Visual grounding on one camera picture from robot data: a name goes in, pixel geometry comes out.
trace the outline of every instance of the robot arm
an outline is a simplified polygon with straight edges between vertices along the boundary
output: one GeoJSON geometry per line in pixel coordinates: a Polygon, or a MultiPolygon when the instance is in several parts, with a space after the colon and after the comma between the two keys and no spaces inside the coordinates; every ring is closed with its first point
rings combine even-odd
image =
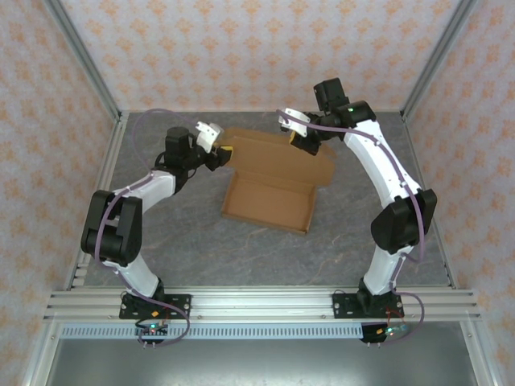
{"type": "Polygon", "coordinates": [[[101,263],[122,276],[130,296],[133,292],[158,301],[164,300],[161,280],[143,260],[142,216],[162,199],[171,197],[191,178],[190,172],[205,165],[210,170],[223,166],[232,150],[214,146],[223,130],[215,124],[199,122],[194,136],[182,127],[168,130],[165,151],[155,162],[155,168],[143,179],[125,189],[93,194],[80,246],[94,255],[102,217],[113,199],[121,197],[109,213],[100,239],[101,263]]]}
{"type": "Polygon", "coordinates": [[[393,274],[399,259],[419,242],[417,216],[408,191],[413,193],[422,213],[424,234],[431,224],[436,195],[432,190],[423,191],[406,173],[369,105],[363,101],[349,103],[339,79],[317,84],[315,95],[323,116],[284,109],[279,123],[283,131],[292,131],[291,145],[313,155],[322,141],[344,141],[372,180],[383,210],[372,222],[376,248],[369,271],[361,280],[357,301],[366,316],[381,317],[385,304],[393,299],[390,289],[392,281],[395,285],[393,274]]]}

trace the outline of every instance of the marble surface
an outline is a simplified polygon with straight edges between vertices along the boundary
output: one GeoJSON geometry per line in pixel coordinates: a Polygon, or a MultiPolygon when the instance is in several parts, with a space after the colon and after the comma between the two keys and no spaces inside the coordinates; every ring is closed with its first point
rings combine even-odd
{"type": "MultiPolygon", "coordinates": [[[[145,174],[130,142],[137,116],[129,116],[112,189],[145,174]]],[[[281,133],[275,113],[184,116],[216,122],[221,127],[281,133]]],[[[420,180],[400,116],[379,113],[378,120],[401,163],[420,180]]],[[[190,126],[179,118],[154,114],[138,131],[138,148],[149,163],[153,164],[156,155],[164,150],[167,129],[174,125],[190,126]]],[[[180,193],[145,214],[142,255],[150,269],[165,285],[357,285],[372,260],[370,223],[381,206],[373,184],[352,151],[337,139],[328,144],[338,154],[336,171],[332,184],[319,188],[307,235],[222,218],[220,210],[233,170],[220,168],[211,172],[202,167],[180,193]]],[[[449,284],[434,229],[427,235],[425,261],[420,265],[406,263],[398,282],[449,284]]],[[[120,285],[120,281],[91,264],[85,284],[120,285]]]]}

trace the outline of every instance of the cardboard box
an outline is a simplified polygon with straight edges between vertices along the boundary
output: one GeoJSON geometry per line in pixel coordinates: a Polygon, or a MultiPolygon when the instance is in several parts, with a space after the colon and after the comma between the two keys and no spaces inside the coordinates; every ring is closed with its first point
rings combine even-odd
{"type": "Polygon", "coordinates": [[[219,144],[232,146],[235,169],[222,216],[305,234],[316,187],[331,183],[335,153],[324,144],[314,157],[290,145],[288,135],[229,128],[219,144]]]}

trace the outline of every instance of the floral wallpaper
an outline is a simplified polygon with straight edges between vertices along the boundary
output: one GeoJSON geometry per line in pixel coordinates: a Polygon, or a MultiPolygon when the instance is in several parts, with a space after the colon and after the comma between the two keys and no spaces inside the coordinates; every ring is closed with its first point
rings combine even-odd
{"type": "Polygon", "coordinates": [[[405,103],[459,0],[63,0],[121,109],[405,103]]]}
{"type": "Polygon", "coordinates": [[[439,196],[447,256],[459,285],[479,292],[507,384],[515,384],[514,31],[513,0],[480,0],[409,121],[439,196]]]}
{"type": "Polygon", "coordinates": [[[0,2],[0,384],[62,290],[113,122],[41,0],[0,2]]]}

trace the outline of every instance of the cardboard box flap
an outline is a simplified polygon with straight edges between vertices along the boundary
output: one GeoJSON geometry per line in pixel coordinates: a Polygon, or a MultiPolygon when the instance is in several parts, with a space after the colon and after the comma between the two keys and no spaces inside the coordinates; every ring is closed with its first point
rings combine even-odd
{"type": "Polygon", "coordinates": [[[288,135],[239,128],[226,129],[218,143],[233,147],[227,166],[236,170],[320,186],[331,183],[336,155],[328,146],[312,156],[290,145],[288,135]]]}

